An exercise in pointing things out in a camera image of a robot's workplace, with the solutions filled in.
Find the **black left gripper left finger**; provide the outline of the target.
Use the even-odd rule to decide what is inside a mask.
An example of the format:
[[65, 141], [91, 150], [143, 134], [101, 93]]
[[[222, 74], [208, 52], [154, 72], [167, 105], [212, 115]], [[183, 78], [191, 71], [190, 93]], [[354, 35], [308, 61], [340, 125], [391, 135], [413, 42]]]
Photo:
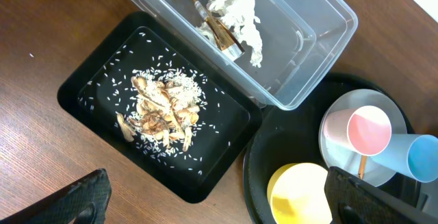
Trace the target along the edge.
[[111, 195], [107, 171], [97, 169], [1, 222], [104, 223]]

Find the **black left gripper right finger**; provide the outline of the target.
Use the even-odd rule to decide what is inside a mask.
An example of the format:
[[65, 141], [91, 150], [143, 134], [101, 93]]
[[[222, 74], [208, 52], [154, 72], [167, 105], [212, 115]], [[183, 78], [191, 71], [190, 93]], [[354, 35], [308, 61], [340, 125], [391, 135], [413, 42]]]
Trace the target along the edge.
[[324, 193], [334, 224], [436, 224], [437, 219], [332, 166]]

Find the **wooden chopstick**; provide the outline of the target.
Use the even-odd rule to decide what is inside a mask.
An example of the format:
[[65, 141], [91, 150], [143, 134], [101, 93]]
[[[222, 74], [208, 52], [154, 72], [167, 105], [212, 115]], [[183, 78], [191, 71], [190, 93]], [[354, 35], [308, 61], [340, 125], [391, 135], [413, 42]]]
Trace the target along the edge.
[[361, 156], [360, 164], [359, 164], [359, 170], [358, 170], [358, 178], [363, 179], [365, 175], [365, 168], [366, 168], [366, 162], [367, 162], [367, 156], [363, 155]]

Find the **yellow bowl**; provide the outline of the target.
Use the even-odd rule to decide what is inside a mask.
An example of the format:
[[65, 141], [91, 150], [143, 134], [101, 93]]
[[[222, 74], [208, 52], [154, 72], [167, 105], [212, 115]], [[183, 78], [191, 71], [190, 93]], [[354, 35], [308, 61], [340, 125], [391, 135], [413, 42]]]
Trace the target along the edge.
[[329, 224], [333, 220], [324, 185], [328, 171], [313, 163], [291, 163], [277, 169], [267, 199], [278, 224]]

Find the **pink plastic cup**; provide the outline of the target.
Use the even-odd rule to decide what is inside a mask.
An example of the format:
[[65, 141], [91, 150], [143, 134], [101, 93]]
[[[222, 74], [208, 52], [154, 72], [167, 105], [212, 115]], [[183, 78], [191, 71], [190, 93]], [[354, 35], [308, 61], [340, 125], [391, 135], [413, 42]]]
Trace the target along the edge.
[[322, 126], [331, 143], [361, 155], [378, 155], [386, 149], [392, 126], [386, 113], [373, 105], [328, 114]]

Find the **blue plastic cup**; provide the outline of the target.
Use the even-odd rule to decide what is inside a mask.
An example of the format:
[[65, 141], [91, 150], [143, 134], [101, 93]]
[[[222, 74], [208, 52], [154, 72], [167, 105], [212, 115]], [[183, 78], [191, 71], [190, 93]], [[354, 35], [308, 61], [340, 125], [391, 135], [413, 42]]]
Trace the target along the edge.
[[385, 150], [371, 159], [421, 183], [437, 179], [437, 137], [393, 134]]

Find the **food scraps with rice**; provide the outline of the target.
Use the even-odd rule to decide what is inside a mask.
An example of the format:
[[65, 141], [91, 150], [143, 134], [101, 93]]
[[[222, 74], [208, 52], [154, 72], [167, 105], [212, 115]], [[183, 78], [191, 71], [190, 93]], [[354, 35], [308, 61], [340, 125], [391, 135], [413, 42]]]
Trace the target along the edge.
[[137, 28], [77, 95], [78, 104], [154, 163], [200, 179], [217, 164], [239, 105], [147, 27]]

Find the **gold foil wrapper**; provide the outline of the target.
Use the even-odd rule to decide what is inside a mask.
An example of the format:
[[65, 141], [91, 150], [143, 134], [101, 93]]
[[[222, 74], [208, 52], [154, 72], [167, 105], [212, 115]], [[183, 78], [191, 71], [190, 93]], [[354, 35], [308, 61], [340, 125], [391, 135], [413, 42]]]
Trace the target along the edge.
[[210, 28], [217, 48], [233, 61], [242, 56], [244, 50], [231, 32], [217, 18], [213, 17], [199, 0], [192, 1], [197, 12]]

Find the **white tissue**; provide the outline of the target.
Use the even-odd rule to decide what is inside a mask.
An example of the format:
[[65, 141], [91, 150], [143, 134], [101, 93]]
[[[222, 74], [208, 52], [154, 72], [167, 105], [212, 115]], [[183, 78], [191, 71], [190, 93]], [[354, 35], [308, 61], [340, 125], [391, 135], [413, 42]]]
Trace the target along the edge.
[[[263, 42], [256, 28], [260, 19], [255, 15], [255, 0], [208, 0], [204, 7], [231, 32], [241, 46], [245, 42], [251, 47], [250, 63], [259, 68], [263, 60]], [[205, 21], [196, 29], [216, 46]]]

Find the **grey round plate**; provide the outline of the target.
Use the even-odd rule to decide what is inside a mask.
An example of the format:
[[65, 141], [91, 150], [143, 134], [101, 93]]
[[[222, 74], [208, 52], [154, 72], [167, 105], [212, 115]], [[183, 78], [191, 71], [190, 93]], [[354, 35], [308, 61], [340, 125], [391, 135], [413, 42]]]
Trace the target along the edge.
[[[383, 93], [370, 89], [357, 89], [343, 94], [325, 112], [321, 123], [324, 123], [326, 117], [332, 112], [358, 108], [364, 105], [374, 105], [382, 109], [391, 121], [393, 133], [408, 134], [412, 132], [411, 125], [407, 123], [407, 119], [396, 103]], [[354, 176], [358, 175], [361, 160], [361, 156], [358, 153], [328, 141], [324, 137], [322, 130], [319, 131], [319, 146], [327, 166], [337, 166]], [[363, 180], [375, 187], [379, 187], [386, 184], [395, 174], [395, 171], [368, 159]]]

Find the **black round tray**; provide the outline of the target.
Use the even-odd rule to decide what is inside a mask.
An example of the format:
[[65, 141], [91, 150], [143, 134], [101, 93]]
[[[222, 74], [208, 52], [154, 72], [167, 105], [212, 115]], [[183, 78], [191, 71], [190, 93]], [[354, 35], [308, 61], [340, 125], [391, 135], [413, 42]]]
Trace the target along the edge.
[[[338, 98], [357, 89], [377, 90], [394, 101], [382, 88], [364, 79], [330, 74], [296, 110], [273, 108], [268, 112], [244, 159], [244, 195], [254, 223], [274, 222], [267, 199], [267, 187], [269, 179], [281, 166], [310, 162], [330, 169], [320, 152], [320, 123], [325, 112]], [[386, 184], [376, 188], [415, 208], [420, 186], [414, 179], [396, 173]]]

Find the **black rectangular tray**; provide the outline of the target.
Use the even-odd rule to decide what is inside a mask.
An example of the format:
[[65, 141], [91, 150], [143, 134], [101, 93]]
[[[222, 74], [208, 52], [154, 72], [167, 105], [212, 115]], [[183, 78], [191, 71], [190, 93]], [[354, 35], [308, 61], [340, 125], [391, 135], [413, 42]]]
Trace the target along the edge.
[[[126, 141], [117, 115], [133, 116], [134, 75], [183, 73], [201, 88], [192, 144], [167, 151], [142, 135]], [[61, 85], [59, 104], [113, 148], [189, 203], [204, 200], [262, 122], [261, 110], [207, 61], [145, 12], [124, 18]]]

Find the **clear plastic bin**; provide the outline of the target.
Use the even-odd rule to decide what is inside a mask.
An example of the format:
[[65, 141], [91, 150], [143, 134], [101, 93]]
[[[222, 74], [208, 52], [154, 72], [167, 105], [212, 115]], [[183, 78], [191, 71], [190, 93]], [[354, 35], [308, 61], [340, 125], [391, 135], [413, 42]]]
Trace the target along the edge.
[[192, 0], [132, 0], [240, 87], [282, 110], [297, 108], [328, 73], [355, 33], [359, 20], [343, 0], [255, 0], [261, 36], [260, 66], [251, 48], [229, 61], [206, 36]]

